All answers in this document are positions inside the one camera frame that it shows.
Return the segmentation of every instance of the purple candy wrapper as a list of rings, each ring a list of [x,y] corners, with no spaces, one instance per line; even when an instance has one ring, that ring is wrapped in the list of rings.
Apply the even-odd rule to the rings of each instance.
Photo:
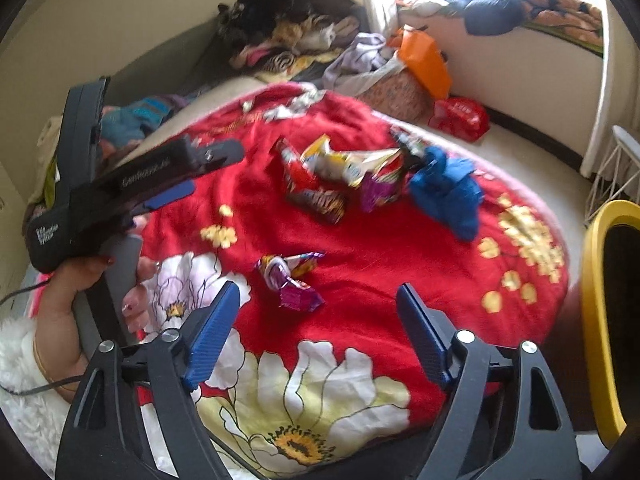
[[[396,153],[377,171],[367,171],[360,184],[360,207],[371,213],[377,206],[397,200],[402,193],[406,171],[402,155]]]
[[[297,279],[315,269],[322,253],[304,253],[296,256],[263,256],[255,267],[267,286],[280,293],[280,306],[304,312],[313,312],[324,303],[316,290]]]

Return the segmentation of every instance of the black strap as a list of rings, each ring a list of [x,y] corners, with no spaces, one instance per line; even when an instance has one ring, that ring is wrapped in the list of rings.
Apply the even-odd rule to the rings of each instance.
[[[42,392],[46,392],[47,390],[52,390],[54,388],[59,388],[60,386],[65,386],[66,384],[71,383],[79,383],[84,375],[75,375],[73,377],[67,377],[66,379],[60,379],[55,383],[45,384],[44,386],[38,386],[37,388],[32,388],[31,390],[24,390],[22,392],[14,392],[13,390],[9,390],[0,384],[0,390],[6,391],[8,394],[15,397],[28,397],[31,395],[40,394]]]
[[[18,294],[22,294],[24,292],[31,292],[32,290],[40,288],[41,286],[45,286],[50,281],[51,281],[51,278],[49,278],[48,280],[44,280],[43,282],[36,283],[35,285],[26,286],[25,288],[14,290],[10,294],[7,294],[4,298],[2,298],[2,300],[0,300],[0,305],[2,305],[5,301],[9,301],[11,298],[18,296]]]

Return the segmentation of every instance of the lavender cloth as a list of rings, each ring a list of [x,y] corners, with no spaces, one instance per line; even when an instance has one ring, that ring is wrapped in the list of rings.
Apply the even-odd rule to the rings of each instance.
[[[341,75],[371,72],[384,66],[386,59],[380,55],[386,39],[382,34],[359,33],[340,57],[327,67],[322,76],[322,87],[335,90]]]

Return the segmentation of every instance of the snack wrapper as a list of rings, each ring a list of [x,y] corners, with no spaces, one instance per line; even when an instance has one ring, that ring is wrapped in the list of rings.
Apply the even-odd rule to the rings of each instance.
[[[344,216],[347,199],[343,193],[320,186],[318,176],[305,164],[300,154],[284,137],[273,145],[284,165],[287,197],[294,203],[315,211],[332,224]]]
[[[318,266],[324,253],[304,253],[296,256],[263,256],[255,268],[267,286],[280,293],[280,306],[302,312],[313,312],[324,303],[318,292],[298,278]]]
[[[349,187],[360,187],[367,172],[377,172],[399,151],[391,148],[368,152],[334,152],[329,141],[327,135],[316,139],[302,152],[302,161],[318,177],[344,182]]]
[[[377,171],[367,171],[360,186],[360,206],[365,213],[398,199],[406,175],[402,162],[403,157],[397,150]]]

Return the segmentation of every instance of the screw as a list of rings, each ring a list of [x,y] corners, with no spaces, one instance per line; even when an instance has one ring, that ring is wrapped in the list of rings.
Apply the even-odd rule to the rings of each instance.
[[[160,337],[165,343],[173,343],[180,337],[180,332],[178,332],[177,328],[167,328],[164,332],[161,333]]]
[[[113,341],[103,341],[98,345],[98,350],[103,354],[108,354],[114,346]]]
[[[527,354],[535,354],[538,351],[538,347],[536,346],[536,344],[533,341],[523,341],[522,342],[522,349]]]
[[[463,343],[472,343],[476,340],[476,335],[471,330],[459,330],[456,334],[458,341]]]

